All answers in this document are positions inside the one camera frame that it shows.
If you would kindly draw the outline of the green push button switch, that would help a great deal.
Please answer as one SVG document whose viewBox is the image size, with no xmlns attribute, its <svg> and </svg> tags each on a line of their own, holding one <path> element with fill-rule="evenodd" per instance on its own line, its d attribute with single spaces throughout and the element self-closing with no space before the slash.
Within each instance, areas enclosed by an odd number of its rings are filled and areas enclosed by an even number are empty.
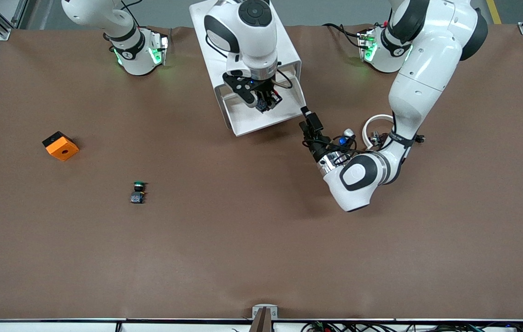
<svg viewBox="0 0 523 332">
<path fill-rule="evenodd" d="M 146 197 L 146 183 L 142 181 L 136 181 L 133 183 L 133 193 L 130 195 L 130 202 L 133 204 L 143 204 Z"/>
</svg>

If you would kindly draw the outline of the white curved plastic part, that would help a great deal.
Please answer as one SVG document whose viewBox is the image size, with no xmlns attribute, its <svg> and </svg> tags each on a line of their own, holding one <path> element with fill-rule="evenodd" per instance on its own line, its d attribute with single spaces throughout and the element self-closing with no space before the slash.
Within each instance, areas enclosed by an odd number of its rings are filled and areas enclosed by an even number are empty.
<svg viewBox="0 0 523 332">
<path fill-rule="evenodd" d="M 363 128 L 362 128 L 362 140 L 363 140 L 363 143 L 366 146 L 367 150 L 373 149 L 371 147 L 371 143 L 369 142 L 369 139 L 368 139 L 370 136 L 367 134 L 367 130 L 368 130 L 371 122 L 378 121 L 378 120 L 385 120 L 385 121 L 392 123 L 393 128 L 395 126 L 395 124 L 394 124 L 395 119 L 394 119 L 394 116 L 392 116 L 392 115 L 386 115 L 386 114 L 374 115 L 374 116 L 371 116 L 368 120 L 366 120 L 366 122 L 364 123 Z"/>
</svg>

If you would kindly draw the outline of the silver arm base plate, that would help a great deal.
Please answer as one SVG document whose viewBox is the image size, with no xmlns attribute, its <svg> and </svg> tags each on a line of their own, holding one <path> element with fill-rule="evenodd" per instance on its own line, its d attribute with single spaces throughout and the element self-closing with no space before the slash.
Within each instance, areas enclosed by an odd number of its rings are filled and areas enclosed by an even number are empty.
<svg viewBox="0 0 523 332">
<path fill-rule="evenodd" d="M 376 42 L 376 29 L 369 28 L 357 33 L 359 54 L 363 62 L 371 63 L 378 44 Z"/>
<path fill-rule="evenodd" d="M 153 59 L 154 65 L 165 65 L 166 53 L 168 47 L 168 36 L 150 30 L 150 55 Z"/>
</svg>

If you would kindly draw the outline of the grey bracket with brown post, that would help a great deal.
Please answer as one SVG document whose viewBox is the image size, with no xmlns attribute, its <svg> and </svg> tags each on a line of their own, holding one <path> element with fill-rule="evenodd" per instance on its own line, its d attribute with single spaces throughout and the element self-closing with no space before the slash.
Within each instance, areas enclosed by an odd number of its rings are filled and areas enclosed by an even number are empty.
<svg viewBox="0 0 523 332">
<path fill-rule="evenodd" d="M 252 308 L 252 319 L 248 332 L 274 332 L 273 323 L 278 319 L 278 306 L 257 304 Z"/>
</svg>

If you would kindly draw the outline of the white table edge rail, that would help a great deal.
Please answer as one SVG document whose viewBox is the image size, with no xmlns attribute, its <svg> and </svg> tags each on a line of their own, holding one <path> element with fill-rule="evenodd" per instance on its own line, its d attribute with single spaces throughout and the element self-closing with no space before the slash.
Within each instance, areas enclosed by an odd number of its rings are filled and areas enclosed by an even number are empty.
<svg viewBox="0 0 523 332">
<path fill-rule="evenodd" d="M 0 319 L 0 332 L 248 332 L 252 319 Z M 274 332 L 523 332 L 523 319 L 277 319 Z"/>
</svg>

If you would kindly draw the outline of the red push button switch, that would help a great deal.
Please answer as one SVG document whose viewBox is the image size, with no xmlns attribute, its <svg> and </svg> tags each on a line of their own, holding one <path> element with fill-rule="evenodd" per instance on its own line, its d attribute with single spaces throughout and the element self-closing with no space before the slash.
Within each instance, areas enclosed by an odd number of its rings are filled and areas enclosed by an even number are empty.
<svg viewBox="0 0 523 332">
<path fill-rule="evenodd" d="M 282 101 L 282 97 L 274 93 L 261 94 L 257 97 L 256 109 L 261 113 L 274 109 Z"/>
</svg>

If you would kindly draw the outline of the brown table cover sheet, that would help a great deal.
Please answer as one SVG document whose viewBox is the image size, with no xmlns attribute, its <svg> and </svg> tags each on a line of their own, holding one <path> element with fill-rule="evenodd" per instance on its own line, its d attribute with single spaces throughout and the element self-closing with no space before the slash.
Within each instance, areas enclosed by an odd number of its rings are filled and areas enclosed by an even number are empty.
<svg viewBox="0 0 523 332">
<path fill-rule="evenodd" d="M 523 36 L 492 25 L 425 142 L 346 213 L 301 117 L 235 137 L 192 28 L 126 74 L 98 31 L 0 42 L 0 319 L 523 319 Z M 63 132 L 80 151 L 58 160 Z M 130 202 L 146 183 L 143 204 Z"/>
</svg>

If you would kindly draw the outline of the orange and black button box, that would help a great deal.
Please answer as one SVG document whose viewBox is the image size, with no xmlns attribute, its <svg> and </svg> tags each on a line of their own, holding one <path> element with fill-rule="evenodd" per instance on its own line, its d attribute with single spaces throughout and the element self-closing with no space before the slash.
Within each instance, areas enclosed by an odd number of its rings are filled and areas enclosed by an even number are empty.
<svg viewBox="0 0 523 332">
<path fill-rule="evenodd" d="M 72 139 L 61 131 L 57 131 L 44 139 L 42 145 L 49 155 L 61 161 L 69 160 L 80 151 Z"/>
</svg>

